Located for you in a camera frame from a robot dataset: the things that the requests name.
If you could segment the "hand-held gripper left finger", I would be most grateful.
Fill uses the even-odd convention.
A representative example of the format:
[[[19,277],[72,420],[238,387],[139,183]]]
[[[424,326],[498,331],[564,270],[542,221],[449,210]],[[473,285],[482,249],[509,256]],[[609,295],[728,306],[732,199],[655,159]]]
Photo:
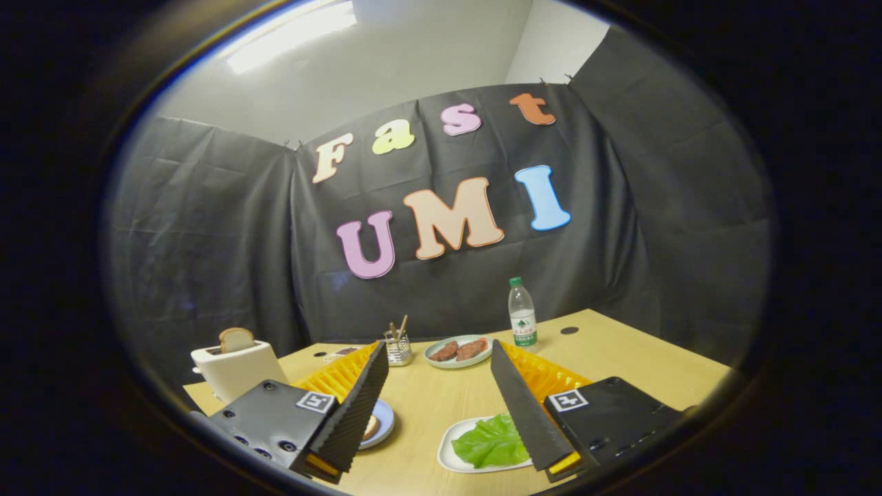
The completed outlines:
[[[294,385],[259,381],[208,415],[207,430],[277,470],[337,484],[350,471],[388,372],[387,345],[377,341]]]

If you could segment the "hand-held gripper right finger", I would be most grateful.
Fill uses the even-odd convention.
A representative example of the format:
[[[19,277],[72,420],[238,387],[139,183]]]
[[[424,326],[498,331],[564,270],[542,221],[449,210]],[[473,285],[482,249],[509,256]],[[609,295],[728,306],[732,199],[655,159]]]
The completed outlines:
[[[625,379],[590,381],[501,341],[491,371],[527,454],[551,482],[620,466],[686,417]]]

